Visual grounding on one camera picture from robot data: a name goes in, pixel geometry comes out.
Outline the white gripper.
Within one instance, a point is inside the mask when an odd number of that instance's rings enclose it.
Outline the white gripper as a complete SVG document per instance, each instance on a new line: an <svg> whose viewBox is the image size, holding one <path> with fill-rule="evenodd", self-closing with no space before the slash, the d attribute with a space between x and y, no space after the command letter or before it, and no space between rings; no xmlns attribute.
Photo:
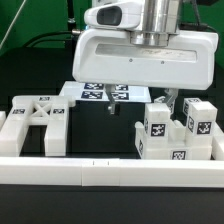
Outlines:
<svg viewBox="0 0 224 224"><path fill-rule="evenodd" d="M111 115L120 105L113 84L167 88L164 103L174 112L178 89L207 89L214 74L218 34L181 30L182 0L115 0L84 14L72 75L103 83Z"/></svg>

